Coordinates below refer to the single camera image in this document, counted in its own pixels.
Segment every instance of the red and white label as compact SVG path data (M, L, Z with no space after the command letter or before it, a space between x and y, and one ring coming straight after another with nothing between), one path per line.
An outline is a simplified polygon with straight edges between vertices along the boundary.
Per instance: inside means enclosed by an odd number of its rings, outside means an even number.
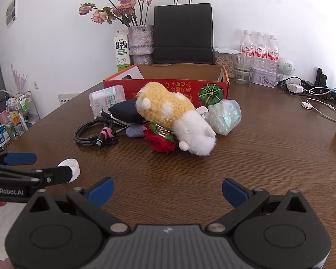
M268 52L268 58L272 61L277 61L279 59L279 53L275 51Z
M241 48L241 54L246 56L253 56L254 55L254 48L246 46Z
M266 48L256 48L254 52L254 56L257 58L266 58L267 49Z

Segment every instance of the wood grain surface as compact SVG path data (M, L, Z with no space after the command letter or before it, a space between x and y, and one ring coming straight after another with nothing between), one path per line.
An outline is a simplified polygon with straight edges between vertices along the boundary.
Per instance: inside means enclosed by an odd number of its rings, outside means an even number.
M336 123L301 107L301 97L277 88L232 82L228 97L239 103L242 121L228 136L217 136L208 157L179 149L157 153L146 140L125 135L113 147L77 145L75 130L93 117L88 95L102 87L98 84L56 109L9 147L15 152L35 152L35 168L56 166L67 158L78 160L79 178L51 187L50 192L87 188L110 176L115 194L104 209L130 226L205 226L232 209L221 193L226 177L248 188L263 187L271 194L285 195L297 188L330 234L332 249L325 268L336 269Z

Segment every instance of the logo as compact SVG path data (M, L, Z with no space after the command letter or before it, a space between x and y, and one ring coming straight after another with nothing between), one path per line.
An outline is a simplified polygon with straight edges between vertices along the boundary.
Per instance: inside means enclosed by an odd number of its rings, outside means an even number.
M16 190L16 189L7 189L7 188L0 188L0 194L4 195L24 195L23 190Z
M173 231L173 229L171 227L166 227L163 231L165 233L171 233Z

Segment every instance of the plush toy ear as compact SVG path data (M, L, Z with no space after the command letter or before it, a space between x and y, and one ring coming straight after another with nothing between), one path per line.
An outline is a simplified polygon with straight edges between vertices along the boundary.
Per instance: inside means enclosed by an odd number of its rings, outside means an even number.
M151 101L148 98L142 100L141 107L143 110L148 110L151 108Z
M212 138L215 137L215 132L211 127L207 127L204 133L207 137L212 137Z
M188 151L189 150L189 145L185 141L179 142L179 148L182 151Z

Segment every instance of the plush toy head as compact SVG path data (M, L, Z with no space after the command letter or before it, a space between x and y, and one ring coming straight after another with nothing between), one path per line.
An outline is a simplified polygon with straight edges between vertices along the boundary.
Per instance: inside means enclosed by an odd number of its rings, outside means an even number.
M214 148L213 129L183 94L149 82L138 92L136 108L145 119L172 130L181 150L206 156Z

